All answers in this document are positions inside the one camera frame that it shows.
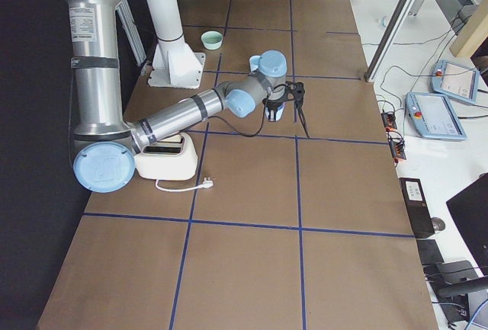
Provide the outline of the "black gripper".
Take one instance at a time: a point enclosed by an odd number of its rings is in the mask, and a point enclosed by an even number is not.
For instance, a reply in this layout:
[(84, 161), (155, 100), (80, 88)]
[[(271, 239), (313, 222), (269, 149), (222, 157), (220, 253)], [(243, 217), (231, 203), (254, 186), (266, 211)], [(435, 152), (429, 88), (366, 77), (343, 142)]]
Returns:
[(263, 101), (269, 122), (278, 120), (278, 111), (287, 102), (292, 102), (297, 111), (302, 111), (305, 96), (304, 83), (285, 81), (271, 91), (268, 98)]

